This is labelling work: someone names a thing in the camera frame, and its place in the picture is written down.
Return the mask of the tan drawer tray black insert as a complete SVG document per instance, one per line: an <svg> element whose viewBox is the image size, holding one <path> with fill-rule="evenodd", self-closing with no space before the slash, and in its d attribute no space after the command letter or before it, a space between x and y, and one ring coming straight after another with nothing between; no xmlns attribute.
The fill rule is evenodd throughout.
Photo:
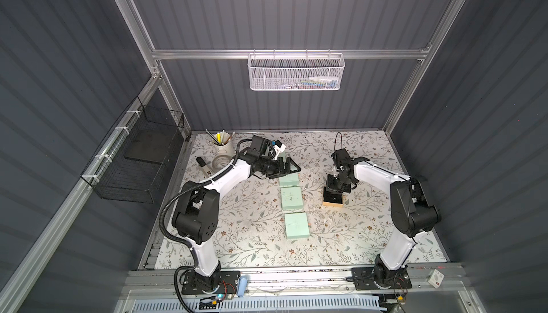
<svg viewBox="0 0 548 313"><path fill-rule="evenodd" d="M324 187L322 204L328 207L342 207L344 206L343 195L342 193L335 193L327 187Z"/></svg>

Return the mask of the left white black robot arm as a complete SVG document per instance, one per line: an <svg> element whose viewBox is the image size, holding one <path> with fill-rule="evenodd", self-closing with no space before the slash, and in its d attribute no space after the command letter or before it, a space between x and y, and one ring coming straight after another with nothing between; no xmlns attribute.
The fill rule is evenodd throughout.
<svg viewBox="0 0 548 313"><path fill-rule="evenodd" d="M301 171L290 156L281 156L284 152L285 145L279 140L261 136L242 139L227 166L201 182L188 181L161 208L158 218L161 234L188 248L196 274L212 278L220 272L211 238L218 226L221 200L235 186L256 173L273 180Z"/></svg>

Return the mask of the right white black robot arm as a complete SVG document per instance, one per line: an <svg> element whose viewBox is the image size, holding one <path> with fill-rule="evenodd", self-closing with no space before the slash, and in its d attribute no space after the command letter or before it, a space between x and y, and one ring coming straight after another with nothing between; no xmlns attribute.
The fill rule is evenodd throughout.
<svg viewBox="0 0 548 313"><path fill-rule="evenodd" d="M421 182L372 163L366 157L353 158L345 148L331 154L336 175L329 174L323 189L326 203L342 203L358 183L366 182L390 199L395 229L384 250L376 256L370 274L354 274L352 281L373 280L379 288L390 288L406 272L405 262L418 242L441 221L433 201L428 200Z"/></svg>

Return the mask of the clear tape roll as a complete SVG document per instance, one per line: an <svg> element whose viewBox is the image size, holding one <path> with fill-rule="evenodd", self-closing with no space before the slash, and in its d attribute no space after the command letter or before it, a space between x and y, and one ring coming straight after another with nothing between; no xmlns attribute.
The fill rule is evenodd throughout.
<svg viewBox="0 0 548 313"><path fill-rule="evenodd" d="M214 157L211 162L211 169L214 173L220 172L226 166L228 166L233 161L233 157L225 154L220 154Z"/></svg>

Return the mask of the white pen holder cup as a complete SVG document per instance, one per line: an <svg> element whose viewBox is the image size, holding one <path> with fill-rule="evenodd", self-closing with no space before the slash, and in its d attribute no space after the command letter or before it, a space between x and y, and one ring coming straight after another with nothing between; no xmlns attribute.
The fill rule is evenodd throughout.
<svg viewBox="0 0 548 313"><path fill-rule="evenodd" d="M233 157L235 155L235 147L232 142L232 135L222 130L218 133L211 133L209 130L205 130L207 136L213 142L217 150L218 155Z"/></svg>

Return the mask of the black marker pen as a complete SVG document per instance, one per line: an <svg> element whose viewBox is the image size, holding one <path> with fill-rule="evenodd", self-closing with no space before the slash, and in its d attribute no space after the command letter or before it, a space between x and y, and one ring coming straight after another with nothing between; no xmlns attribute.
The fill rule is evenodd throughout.
<svg viewBox="0 0 548 313"><path fill-rule="evenodd" d="M211 170L209 163L207 163L202 157L198 156L196 158L196 162L206 177L211 177L213 175L213 171Z"/></svg>

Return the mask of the white perforated front panel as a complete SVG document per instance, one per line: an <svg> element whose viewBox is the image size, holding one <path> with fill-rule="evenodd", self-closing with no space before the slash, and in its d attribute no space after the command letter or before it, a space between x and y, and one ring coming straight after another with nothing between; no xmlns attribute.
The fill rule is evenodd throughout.
<svg viewBox="0 0 548 313"><path fill-rule="evenodd" d="M213 307L187 300L193 312L386 312L376 296L360 294L237 297Z"/></svg>

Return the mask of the white square tag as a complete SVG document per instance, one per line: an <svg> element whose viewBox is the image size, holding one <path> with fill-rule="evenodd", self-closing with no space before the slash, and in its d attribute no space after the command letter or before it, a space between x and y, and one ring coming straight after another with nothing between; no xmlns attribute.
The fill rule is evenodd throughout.
<svg viewBox="0 0 548 313"><path fill-rule="evenodd" d="M438 269L434 269L428 278L428 283L434 288L440 288L445 276Z"/></svg>

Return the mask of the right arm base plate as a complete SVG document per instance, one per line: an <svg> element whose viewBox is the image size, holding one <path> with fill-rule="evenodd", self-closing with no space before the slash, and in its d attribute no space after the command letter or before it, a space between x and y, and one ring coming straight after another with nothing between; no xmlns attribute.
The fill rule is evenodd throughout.
<svg viewBox="0 0 548 313"><path fill-rule="evenodd" d="M399 270L385 270L381 266L354 267L346 280L355 285L356 290L409 290L412 288L408 267Z"/></svg>

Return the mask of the blue cylinder on rail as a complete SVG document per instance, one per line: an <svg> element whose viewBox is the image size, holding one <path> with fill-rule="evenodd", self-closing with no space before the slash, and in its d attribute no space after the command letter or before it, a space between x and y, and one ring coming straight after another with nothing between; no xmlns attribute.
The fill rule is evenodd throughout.
<svg viewBox="0 0 548 313"><path fill-rule="evenodd" d="M237 294L238 297L244 297L245 296L249 280L250 280L250 278L246 274L239 277L238 287L237 287L237 290L236 290L236 294Z"/></svg>

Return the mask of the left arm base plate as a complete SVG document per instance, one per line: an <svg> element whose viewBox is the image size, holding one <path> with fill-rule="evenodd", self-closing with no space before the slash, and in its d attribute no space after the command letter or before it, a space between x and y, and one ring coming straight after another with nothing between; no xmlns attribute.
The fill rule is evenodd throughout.
<svg viewBox="0 0 548 313"><path fill-rule="evenodd" d="M182 294L235 294L240 280L239 271L219 271L204 277L189 270L178 276Z"/></svg>

